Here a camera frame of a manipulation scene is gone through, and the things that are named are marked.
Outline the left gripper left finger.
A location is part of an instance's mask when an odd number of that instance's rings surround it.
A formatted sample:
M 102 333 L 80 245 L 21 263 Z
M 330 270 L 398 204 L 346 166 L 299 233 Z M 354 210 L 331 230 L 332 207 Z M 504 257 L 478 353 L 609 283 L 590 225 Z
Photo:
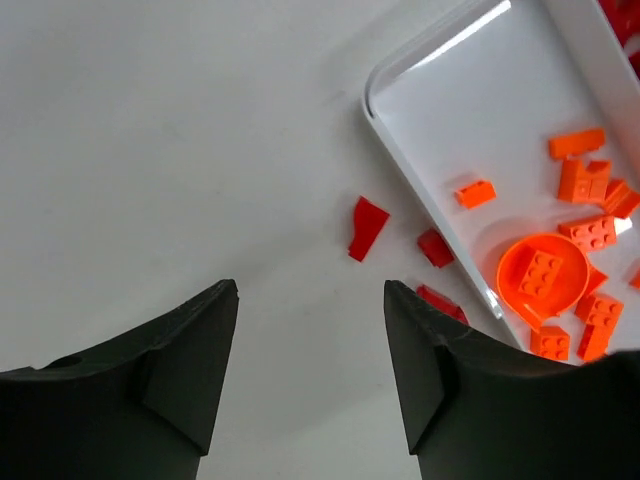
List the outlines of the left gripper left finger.
M 41 369 L 1 375 L 5 479 L 193 479 L 212 442 L 239 306 L 225 279 Z

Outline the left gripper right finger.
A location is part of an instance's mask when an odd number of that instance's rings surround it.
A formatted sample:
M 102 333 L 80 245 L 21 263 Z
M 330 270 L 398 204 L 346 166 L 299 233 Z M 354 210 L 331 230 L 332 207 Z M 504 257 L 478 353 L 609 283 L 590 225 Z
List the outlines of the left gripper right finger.
M 639 354 L 584 366 L 513 348 L 400 281 L 384 317 L 409 452 L 425 479 L 635 479 Z

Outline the orange dome lego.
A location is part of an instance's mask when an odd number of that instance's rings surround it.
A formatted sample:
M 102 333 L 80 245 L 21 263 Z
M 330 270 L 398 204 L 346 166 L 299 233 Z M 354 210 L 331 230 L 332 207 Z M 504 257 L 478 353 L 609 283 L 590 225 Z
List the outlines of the orange dome lego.
M 566 236 L 538 233 L 504 252 L 495 280 L 500 299 L 537 331 L 577 303 L 589 277 L 590 264 L 580 247 Z

